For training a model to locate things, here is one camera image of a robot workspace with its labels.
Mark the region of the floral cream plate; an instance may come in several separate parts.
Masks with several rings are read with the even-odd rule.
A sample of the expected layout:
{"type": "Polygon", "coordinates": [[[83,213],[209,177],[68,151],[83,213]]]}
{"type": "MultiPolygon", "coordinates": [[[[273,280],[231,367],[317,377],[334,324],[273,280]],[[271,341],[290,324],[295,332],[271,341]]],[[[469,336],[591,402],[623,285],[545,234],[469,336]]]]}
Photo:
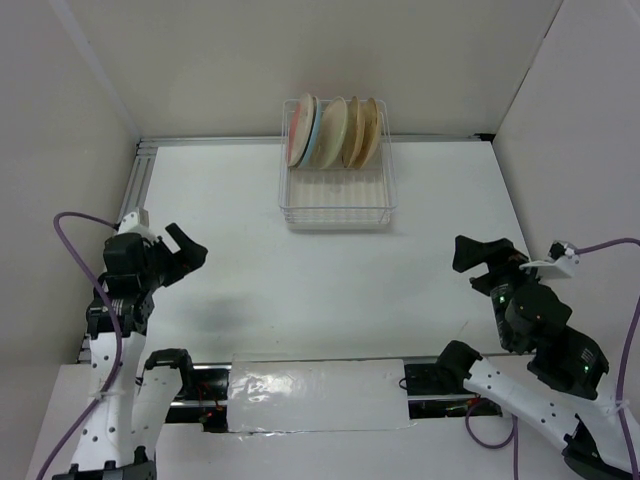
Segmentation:
{"type": "Polygon", "coordinates": [[[366,129],[366,113],[362,101],[353,96],[348,105],[348,125],[342,145],[342,164],[350,168],[362,149],[366,129]]]}
{"type": "Polygon", "coordinates": [[[364,105],[365,132],[356,167],[363,168],[372,158],[381,136],[379,107],[375,99],[369,98],[364,105]]]}

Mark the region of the pink and cream plate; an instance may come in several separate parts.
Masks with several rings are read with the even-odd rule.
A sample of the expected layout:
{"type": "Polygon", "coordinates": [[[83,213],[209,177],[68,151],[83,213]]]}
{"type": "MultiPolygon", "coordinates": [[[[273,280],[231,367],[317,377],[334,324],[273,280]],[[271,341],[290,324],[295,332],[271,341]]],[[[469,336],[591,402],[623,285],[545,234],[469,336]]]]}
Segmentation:
{"type": "Polygon", "coordinates": [[[304,93],[297,104],[289,127],[287,165],[297,166],[307,149],[315,117],[314,97],[304,93]]]}

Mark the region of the blue and cream plate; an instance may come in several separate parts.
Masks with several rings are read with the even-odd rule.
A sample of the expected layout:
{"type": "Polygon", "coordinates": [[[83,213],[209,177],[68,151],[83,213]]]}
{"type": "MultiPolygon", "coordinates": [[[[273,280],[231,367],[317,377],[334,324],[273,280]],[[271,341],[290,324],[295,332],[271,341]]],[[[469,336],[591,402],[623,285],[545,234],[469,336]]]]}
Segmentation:
{"type": "Polygon", "coordinates": [[[311,132],[310,132],[302,159],[298,164],[299,168],[306,167],[310,163],[311,156],[314,151],[314,148],[317,142],[317,137],[320,130],[322,104],[321,104],[321,101],[316,96],[313,97],[313,101],[314,101],[314,116],[313,116],[312,128],[311,128],[311,132]]]}

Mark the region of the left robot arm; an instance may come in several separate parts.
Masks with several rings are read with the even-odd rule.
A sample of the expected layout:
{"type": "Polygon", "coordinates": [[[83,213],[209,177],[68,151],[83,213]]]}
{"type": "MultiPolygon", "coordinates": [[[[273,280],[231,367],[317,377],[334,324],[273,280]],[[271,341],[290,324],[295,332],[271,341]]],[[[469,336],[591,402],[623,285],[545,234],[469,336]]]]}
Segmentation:
{"type": "Polygon", "coordinates": [[[63,435],[80,435],[64,479],[154,479],[156,445],[174,398],[196,390],[197,374],[181,348],[141,357],[153,295],[201,268],[207,249],[175,223],[171,251],[146,221],[130,214],[104,244],[104,272],[87,276],[93,299],[86,310],[92,390],[87,407],[63,435]]]}

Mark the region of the green and cream plate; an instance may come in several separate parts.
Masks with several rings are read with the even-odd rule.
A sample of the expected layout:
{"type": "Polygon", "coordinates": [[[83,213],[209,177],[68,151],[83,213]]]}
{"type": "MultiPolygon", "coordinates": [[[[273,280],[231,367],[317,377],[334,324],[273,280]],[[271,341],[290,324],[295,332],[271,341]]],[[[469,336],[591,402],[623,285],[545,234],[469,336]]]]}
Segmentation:
{"type": "Polygon", "coordinates": [[[329,168],[342,148],[348,125],[348,107],[343,97],[334,98],[324,110],[320,135],[317,166],[329,168]]]}

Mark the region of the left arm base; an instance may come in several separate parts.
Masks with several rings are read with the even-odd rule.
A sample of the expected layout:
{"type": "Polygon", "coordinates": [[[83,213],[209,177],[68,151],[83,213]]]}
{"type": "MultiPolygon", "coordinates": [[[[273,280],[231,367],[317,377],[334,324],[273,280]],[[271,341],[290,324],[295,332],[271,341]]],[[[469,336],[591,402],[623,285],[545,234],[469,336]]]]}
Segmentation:
{"type": "Polygon", "coordinates": [[[230,364],[195,364],[191,386],[171,403],[166,424],[191,424],[206,433],[227,433],[230,364]]]}

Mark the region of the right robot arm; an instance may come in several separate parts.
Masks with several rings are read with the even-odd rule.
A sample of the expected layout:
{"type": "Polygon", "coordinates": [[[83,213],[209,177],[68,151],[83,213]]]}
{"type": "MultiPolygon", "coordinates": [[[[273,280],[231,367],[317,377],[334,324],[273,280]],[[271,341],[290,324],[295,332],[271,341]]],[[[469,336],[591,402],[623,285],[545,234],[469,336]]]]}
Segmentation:
{"type": "Polygon", "coordinates": [[[624,385],[639,317],[632,317],[618,373],[612,376],[599,344],[570,326],[571,308],[542,281],[552,274],[572,277],[585,254],[636,242],[621,238],[576,247],[556,241],[546,259],[533,261],[506,238],[481,242],[457,236],[453,269],[464,273],[486,265],[486,273],[470,285],[491,300],[501,347],[530,355],[526,369],[540,386],[525,385],[470,345],[453,340],[436,360],[440,387],[463,388],[497,404],[542,435],[584,479],[638,478],[639,423],[624,385]]]}

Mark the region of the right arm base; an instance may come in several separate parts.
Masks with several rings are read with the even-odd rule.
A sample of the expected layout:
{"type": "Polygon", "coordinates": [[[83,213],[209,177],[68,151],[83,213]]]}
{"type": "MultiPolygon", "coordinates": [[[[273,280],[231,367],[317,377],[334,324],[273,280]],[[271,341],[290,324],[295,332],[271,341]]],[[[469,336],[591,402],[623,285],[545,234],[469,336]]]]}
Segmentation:
{"type": "Polygon", "coordinates": [[[481,402],[481,397],[446,378],[435,363],[405,363],[404,377],[398,381],[408,399],[409,418],[463,418],[472,407],[472,416],[501,416],[496,404],[481,402]]]}

